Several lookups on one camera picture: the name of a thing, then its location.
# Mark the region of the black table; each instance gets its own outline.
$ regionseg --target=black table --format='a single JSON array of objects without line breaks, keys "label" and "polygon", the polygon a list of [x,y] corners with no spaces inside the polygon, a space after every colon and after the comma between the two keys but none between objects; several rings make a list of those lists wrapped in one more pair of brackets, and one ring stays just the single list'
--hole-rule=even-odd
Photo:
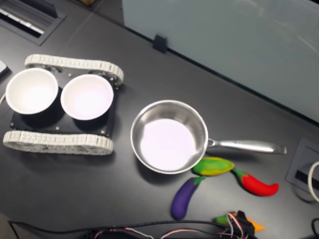
[{"label": "black table", "polygon": [[[1,80],[0,95],[9,79],[24,69],[29,54],[113,62],[125,72],[113,133],[115,152],[50,155],[0,145],[0,212],[52,230],[171,220],[172,198],[192,173],[150,172],[134,156],[130,127],[143,107],[172,99],[197,109],[212,138],[264,140],[288,149],[285,156],[212,150],[210,155],[228,158],[264,182],[278,182],[279,192],[261,198],[242,190],[230,173],[208,178],[193,196],[185,219],[209,221],[243,210],[266,228],[256,234],[260,239],[300,239],[312,234],[310,222],[318,216],[319,205],[301,200],[310,200],[310,194],[293,188],[285,176],[301,137],[319,144],[317,127],[175,55],[153,50],[149,42],[79,4],[56,1],[56,5],[67,18],[40,47],[0,27],[0,58],[12,70]],[[0,135],[9,130],[12,114],[6,103],[1,105]],[[171,228],[142,231],[160,236]]]}]

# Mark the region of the toy vegetable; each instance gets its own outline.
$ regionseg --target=toy vegetable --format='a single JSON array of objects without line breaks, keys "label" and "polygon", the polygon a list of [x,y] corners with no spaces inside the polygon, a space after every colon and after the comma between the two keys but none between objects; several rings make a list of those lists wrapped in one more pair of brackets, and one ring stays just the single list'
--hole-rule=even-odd
[{"label": "toy vegetable", "polygon": [[272,196],[277,193],[279,184],[275,183],[272,185],[267,185],[263,182],[260,182],[258,179],[254,178],[250,174],[239,171],[236,168],[232,169],[232,172],[235,173],[242,186],[249,192],[256,194],[258,196]]},{"label": "toy vegetable", "polygon": [[205,157],[193,167],[193,172],[199,175],[214,176],[228,172],[234,168],[234,164],[223,158]]},{"label": "toy vegetable", "polygon": [[174,219],[181,220],[185,217],[191,196],[205,177],[188,179],[176,193],[171,205],[171,214]]},{"label": "toy vegetable", "polygon": [[[258,223],[256,223],[256,222],[254,222],[254,221],[251,220],[250,218],[246,218],[246,219],[247,219],[247,221],[249,221],[249,222],[254,226],[255,232],[260,232],[260,231],[265,230],[265,228],[264,228],[262,225],[260,225],[260,224],[258,224]],[[219,223],[219,224],[228,225],[227,216],[224,215],[224,216],[217,217],[217,218],[216,218],[216,222]]]}]

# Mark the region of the stainless steel saucepan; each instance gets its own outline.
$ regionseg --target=stainless steel saucepan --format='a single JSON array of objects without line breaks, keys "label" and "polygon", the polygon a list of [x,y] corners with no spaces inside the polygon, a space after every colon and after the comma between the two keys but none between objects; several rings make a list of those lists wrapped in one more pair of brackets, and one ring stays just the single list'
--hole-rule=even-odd
[{"label": "stainless steel saucepan", "polygon": [[146,167],[165,174],[192,168],[208,147],[287,153],[284,146],[268,142],[210,139],[199,113],[183,102],[171,100],[150,104],[138,114],[131,128],[131,144],[135,155]]}]

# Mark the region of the pan rim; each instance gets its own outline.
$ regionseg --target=pan rim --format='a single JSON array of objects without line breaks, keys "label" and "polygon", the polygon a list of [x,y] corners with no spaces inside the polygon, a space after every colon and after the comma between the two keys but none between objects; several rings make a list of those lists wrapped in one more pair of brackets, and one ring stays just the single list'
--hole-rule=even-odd
[{"label": "pan rim", "polygon": [[[187,168],[184,168],[184,169],[181,169],[181,170],[176,170],[176,171],[165,171],[165,170],[160,170],[160,169],[157,169],[155,167],[151,167],[150,165],[146,164],[144,159],[142,159],[140,157],[140,155],[137,153],[136,149],[135,149],[135,146],[134,146],[134,140],[133,140],[133,130],[135,128],[135,125],[137,124],[137,122],[139,121],[139,119],[144,115],[145,112],[147,112],[150,108],[152,108],[153,106],[156,106],[156,105],[159,105],[159,104],[164,104],[164,103],[174,103],[174,104],[178,104],[182,107],[185,107],[187,108],[188,110],[190,110],[191,112],[193,112],[196,117],[198,118],[198,120],[201,122],[201,124],[203,125],[203,129],[204,129],[204,145],[202,147],[202,152],[201,154],[199,155],[198,159],[196,160],[196,162],[194,162],[192,165],[190,165],[189,167]],[[191,107],[190,105],[184,103],[184,102],[181,102],[181,101],[176,101],[176,100],[161,100],[161,101],[157,101],[157,102],[154,102],[154,103],[151,103],[149,105],[147,105],[146,107],[144,107],[139,113],[138,115],[135,117],[134,121],[133,121],[133,124],[131,126],[131,133],[130,133],[130,138],[131,138],[131,146],[132,146],[132,149],[134,151],[134,154],[135,156],[138,158],[138,160],[144,165],[146,166],[147,168],[149,168],[150,170],[152,171],[155,171],[157,173],[162,173],[162,174],[177,174],[177,173],[182,173],[182,172],[185,172],[185,171],[188,171],[189,169],[191,169],[192,167],[194,167],[201,159],[202,157],[204,156],[205,152],[206,152],[206,149],[207,149],[207,145],[208,145],[208,130],[207,130],[207,126],[205,124],[205,121],[203,120],[203,118],[200,116],[200,114],[193,108]]]}]

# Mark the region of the red chili pepper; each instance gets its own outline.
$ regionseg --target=red chili pepper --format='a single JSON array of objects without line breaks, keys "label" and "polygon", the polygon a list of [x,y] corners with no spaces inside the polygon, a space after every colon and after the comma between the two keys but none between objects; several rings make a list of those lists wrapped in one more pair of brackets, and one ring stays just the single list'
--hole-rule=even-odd
[{"label": "red chili pepper", "polygon": [[233,168],[232,171],[247,191],[258,196],[272,196],[277,193],[279,189],[278,183],[267,185],[246,172],[239,171],[236,168]]}]

